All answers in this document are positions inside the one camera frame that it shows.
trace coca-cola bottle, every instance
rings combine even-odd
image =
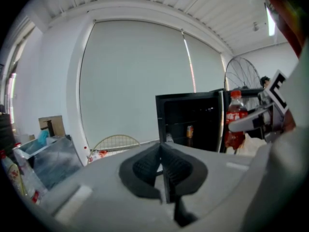
[[[234,90],[231,92],[231,103],[226,113],[226,133],[225,133],[225,146],[233,147],[234,150],[245,140],[245,134],[243,131],[231,132],[228,129],[228,124],[237,119],[243,118],[248,115],[248,111],[241,100],[241,91]]]

